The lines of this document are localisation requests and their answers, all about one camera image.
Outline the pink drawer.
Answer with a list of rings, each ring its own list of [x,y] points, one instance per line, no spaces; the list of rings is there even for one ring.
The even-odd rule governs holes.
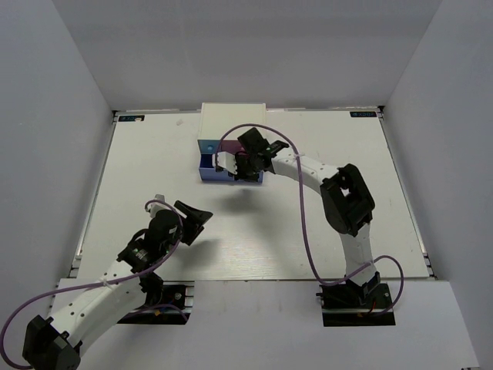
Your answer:
[[[228,152],[235,154],[243,149],[238,140],[223,140],[220,144],[220,152]]]

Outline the purple-blue wide drawer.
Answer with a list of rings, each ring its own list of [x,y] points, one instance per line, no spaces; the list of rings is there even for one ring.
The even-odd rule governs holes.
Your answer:
[[[261,185],[263,183],[263,173],[259,175],[256,181],[252,182],[247,180],[235,180],[226,170],[217,172],[213,167],[213,155],[207,153],[202,154],[200,157],[199,173],[201,180],[208,183],[245,183],[249,185]]]

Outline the light blue small drawer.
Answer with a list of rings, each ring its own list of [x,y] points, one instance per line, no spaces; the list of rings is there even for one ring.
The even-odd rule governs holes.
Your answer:
[[[220,145],[219,140],[197,140],[201,154],[215,153]]]

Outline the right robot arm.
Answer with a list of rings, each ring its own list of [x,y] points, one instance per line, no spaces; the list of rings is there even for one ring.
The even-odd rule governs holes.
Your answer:
[[[331,166],[304,156],[288,140],[268,142],[257,125],[238,137],[243,153],[219,153],[216,164],[237,180],[255,180],[270,172],[299,184],[301,220],[306,220],[304,188],[320,195],[329,225],[339,233],[346,262],[349,301],[366,307],[376,297],[380,274],[373,263],[370,226],[375,202],[359,169],[348,164]]]

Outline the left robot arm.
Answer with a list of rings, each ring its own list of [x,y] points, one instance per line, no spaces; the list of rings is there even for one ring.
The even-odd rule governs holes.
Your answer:
[[[179,244],[191,245],[213,216],[176,201],[146,203],[149,225],[137,231],[94,288],[47,318],[27,325],[22,357],[33,369],[76,369],[85,351],[125,316],[174,304],[173,293],[155,270]]]

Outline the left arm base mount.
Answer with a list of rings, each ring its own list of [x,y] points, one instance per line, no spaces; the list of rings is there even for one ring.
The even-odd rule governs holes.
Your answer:
[[[185,325],[191,315],[194,299],[193,282],[167,283],[158,298],[128,313],[121,325]]]

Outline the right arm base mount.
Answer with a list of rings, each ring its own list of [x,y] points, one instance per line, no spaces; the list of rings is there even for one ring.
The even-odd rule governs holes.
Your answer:
[[[363,302],[344,284],[333,287],[320,286],[317,298],[321,304],[324,327],[396,325],[392,309],[382,314],[392,303],[388,284],[380,283]]]

